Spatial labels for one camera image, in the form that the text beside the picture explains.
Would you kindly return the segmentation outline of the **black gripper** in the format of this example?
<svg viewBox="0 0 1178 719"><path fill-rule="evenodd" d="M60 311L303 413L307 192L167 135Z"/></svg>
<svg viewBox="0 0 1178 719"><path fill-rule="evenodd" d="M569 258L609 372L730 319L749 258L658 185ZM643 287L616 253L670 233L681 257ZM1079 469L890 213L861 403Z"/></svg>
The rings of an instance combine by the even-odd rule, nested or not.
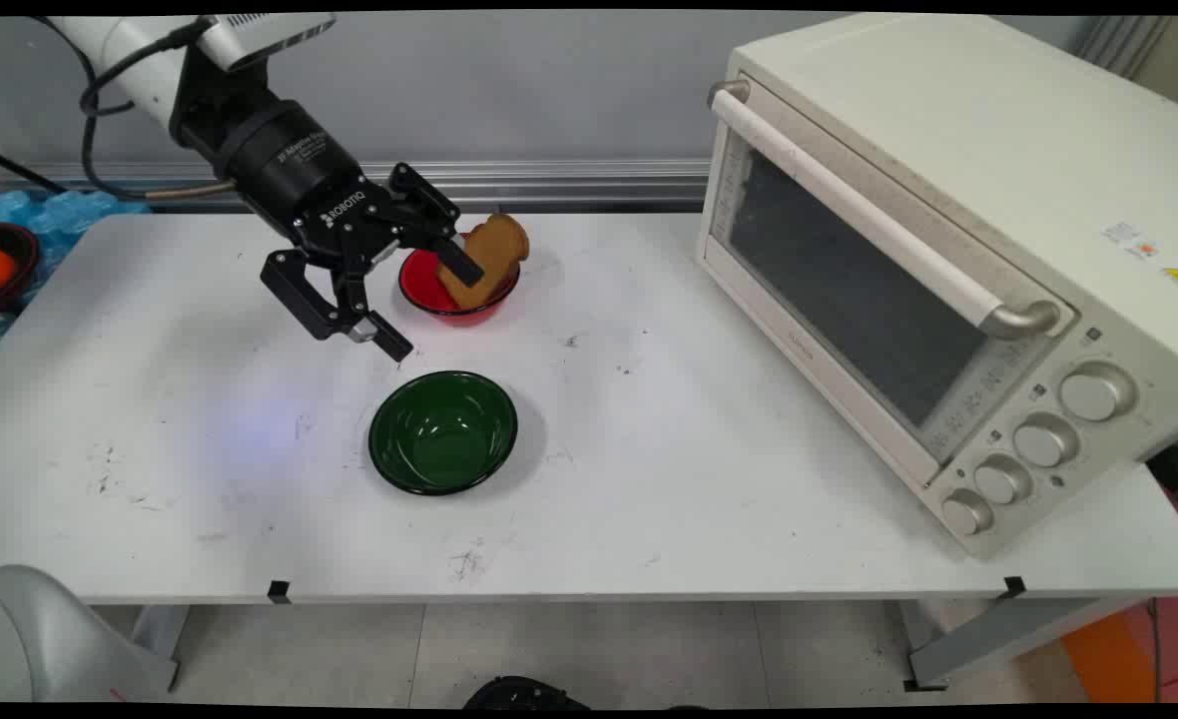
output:
<svg viewBox="0 0 1178 719"><path fill-rule="evenodd" d="M315 339L342 334L393 362L411 355L412 342L337 271L373 265L389 250L438 255L465 286L484 277L457 240L454 202L406 163L384 182L370 178L302 104L274 95L266 61L226 72L201 50L186 50L170 128L292 242L294 250L269 253L260 278ZM307 279L310 266L332 270L333 301Z"/></svg>

